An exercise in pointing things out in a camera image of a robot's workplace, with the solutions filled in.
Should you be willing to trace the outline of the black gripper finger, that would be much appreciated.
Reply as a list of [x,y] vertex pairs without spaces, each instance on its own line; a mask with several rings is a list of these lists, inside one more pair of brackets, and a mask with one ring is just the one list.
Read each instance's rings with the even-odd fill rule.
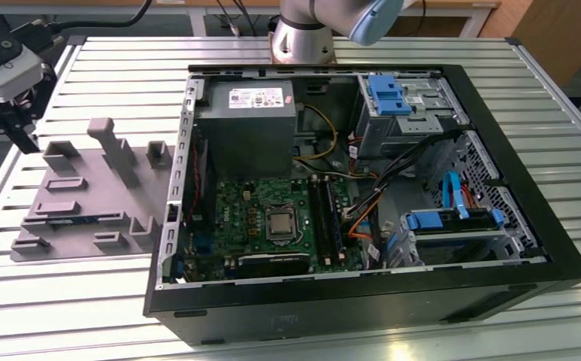
[[5,134],[17,149],[23,153],[37,153],[39,146],[23,128],[21,118],[15,110],[0,110],[0,118],[3,126],[7,129]]

